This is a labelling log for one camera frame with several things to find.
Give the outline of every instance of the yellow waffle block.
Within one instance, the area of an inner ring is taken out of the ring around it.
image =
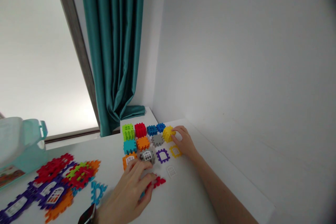
[[[172,131],[173,127],[172,126],[168,126],[163,130],[163,139],[166,142],[171,142],[172,141],[172,135],[176,134],[176,131]]]

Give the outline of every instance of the plastic storage box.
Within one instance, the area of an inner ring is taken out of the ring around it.
[[[47,162],[47,134],[44,121],[0,119],[0,190]]]

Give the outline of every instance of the light blue toy piece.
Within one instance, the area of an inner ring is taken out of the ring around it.
[[[137,152],[137,143],[136,141],[133,139],[133,140],[128,140],[128,141],[125,141],[124,142],[124,153],[125,155],[129,155],[131,154],[132,152]]]
[[[94,179],[95,179],[95,176],[91,177],[91,178],[89,179],[89,182],[91,182],[91,181],[94,180]],[[77,193],[78,193],[79,191],[81,191],[81,190],[82,190],[81,188],[79,188],[79,189],[77,189],[76,187],[71,188],[72,195],[75,197],[75,196],[77,195]]]
[[[97,183],[97,181],[94,180],[94,181],[91,182],[91,188],[92,188],[92,191],[91,191],[92,204],[96,204],[96,206],[98,206],[99,203],[100,203],[100,200],[102,199],[102,197],[104,195],[104,192],[107,189],[107,185]],[[100,190],[100,193],[99,193],[98,197],[97,197],[97,189]]]

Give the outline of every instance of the right hand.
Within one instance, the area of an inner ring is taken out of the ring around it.
[[[188,130],[184,126],[176,126],[172,131],[177,131],[182,136],[181,142],[174,135],[171,136],[180,151],[190,158],[191,161],[196,161],[199,153],[196,150]]]

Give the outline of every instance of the orange toy piece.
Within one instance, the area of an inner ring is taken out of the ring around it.
[[[171,142],[173,140],[172,135],[176,134],[176,131],[172,131],[172,129],[173,129],[172,126],[168,126],[163,130],[162,136],[166,142]]]
[[[72,205],[72,200],[74,196],[72,194],[71,189],[68,189],[67,193],[64,195],[63,200],[55,207],[54,209],[49,209],[48,212],[45,214],[47,218],[45,223],[48,223],[51,220],[57,219],[57,217],[63,213],[69,206]]]
[[[129,155],[126,155],[122,158],[122,165],[124,166],[124,170],[126,170],[126,167],[128,165],[128,163],[133,160],[133,159],[136,159],[138,158],[138,156],[135,154],[135,152],[132,152],[131,154]]]
[[[144,151],[149,148],[150,142],[146,136],[138,138],[136,140],[136,146],[138,147],[138,151]]]
[[[100,166],[100,161],[99,160],[92,160],[90,162],[87,162],[87,164],[89,165],[89,167],[92,168],[93,175],[96,175],[96,173],[98,172],[99,166]]]

